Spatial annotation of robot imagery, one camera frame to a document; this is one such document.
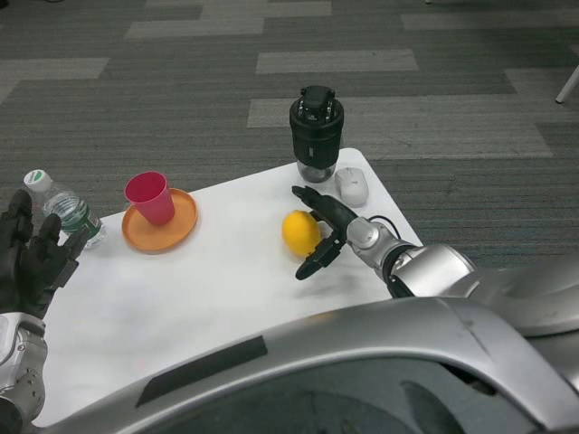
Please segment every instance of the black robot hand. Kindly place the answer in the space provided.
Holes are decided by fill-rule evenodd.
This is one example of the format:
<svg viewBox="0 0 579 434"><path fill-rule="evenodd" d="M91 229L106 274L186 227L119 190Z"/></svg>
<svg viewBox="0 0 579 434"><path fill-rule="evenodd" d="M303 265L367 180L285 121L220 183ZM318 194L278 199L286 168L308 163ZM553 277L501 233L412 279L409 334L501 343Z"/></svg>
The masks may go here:
<svg viewBox="0 0 579 434"><path fill-rule="evenodd" d="M23 190L14 194L0 216L0 314L44 318L56 289L79 266L76 259L89 238L88 231L78 231L59 246L60 230L61 219L51 214L32 237L32 200Z"/></svg>
<svg viewBox="0 0 579 434"><path fill-rule="evenodd" d="M296 278L308 278L322 267L327 267L340 253L346 243L346 229L357 215L332 196L322 195L310 187L293 186L291 191L312 209L311 215L318 222L326 222L332 234L322 240L296 272Z"/></svg>

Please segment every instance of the chair leg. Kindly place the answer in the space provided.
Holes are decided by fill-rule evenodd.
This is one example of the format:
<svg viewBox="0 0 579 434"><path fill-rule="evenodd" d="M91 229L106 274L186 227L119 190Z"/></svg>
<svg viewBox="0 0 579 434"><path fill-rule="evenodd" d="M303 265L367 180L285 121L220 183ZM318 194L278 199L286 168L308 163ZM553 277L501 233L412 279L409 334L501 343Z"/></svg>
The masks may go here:
<svg viewBox="0 0 579 434"><path fill-rule="evenodd" d="M559 104L562 104L563 102L565 102L565 100L567 99L567 97L571 93L571 90L573 90L573 88L575 87L575 85L578 82L579 82L579 66L575 69L573 74L571 74L571 78L563 86L563 88L561 89L561 92L559 93L559 95L557 95L557 98L555 98L555 101L557 101Z"/></svg>

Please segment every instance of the bottle label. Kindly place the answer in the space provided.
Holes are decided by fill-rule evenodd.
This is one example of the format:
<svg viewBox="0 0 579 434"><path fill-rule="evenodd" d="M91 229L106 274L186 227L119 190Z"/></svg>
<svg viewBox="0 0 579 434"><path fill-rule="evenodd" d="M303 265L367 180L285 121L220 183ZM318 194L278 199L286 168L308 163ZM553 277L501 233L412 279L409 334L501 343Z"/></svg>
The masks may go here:
<svg viewBox="0 0 579 434"><path fill-rule="evenodd" d="M100 228L102 227L102 223L100 222L99 217L90 212L88 205L87 211L84 213L84 215L77 222L62 226L62 231L67 235L72 235L74 232L83 227L89 229L89 240L97 233L99 233Z"/></svg>

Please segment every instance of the bottle cap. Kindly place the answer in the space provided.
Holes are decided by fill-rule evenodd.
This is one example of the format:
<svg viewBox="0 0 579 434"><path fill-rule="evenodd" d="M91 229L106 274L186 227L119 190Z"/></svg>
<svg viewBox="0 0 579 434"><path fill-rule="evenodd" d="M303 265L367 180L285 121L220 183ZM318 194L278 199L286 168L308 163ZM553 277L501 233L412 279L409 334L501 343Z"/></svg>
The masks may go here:
<svg viewBox="0 0 579 434"><path fill-rule="evenodd" d="M42 169L36 169L26 174L24 177L24 185L33 192L41 193L51 188L52 179Z"/></svg>

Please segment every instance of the gray carpet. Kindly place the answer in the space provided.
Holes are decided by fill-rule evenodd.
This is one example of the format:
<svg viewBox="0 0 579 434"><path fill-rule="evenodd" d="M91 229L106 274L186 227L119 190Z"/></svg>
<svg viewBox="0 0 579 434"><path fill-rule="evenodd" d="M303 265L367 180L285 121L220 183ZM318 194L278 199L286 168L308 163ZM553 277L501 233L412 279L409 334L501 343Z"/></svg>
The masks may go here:
<svg viewBox="0 0 579 434"><path fill-rule="evenodd" d="M292 161L308 84L425 243L484 265L579 250L576 0L11 0L0 204L30 169L100 215L134 174L196 190Z"/></svg>

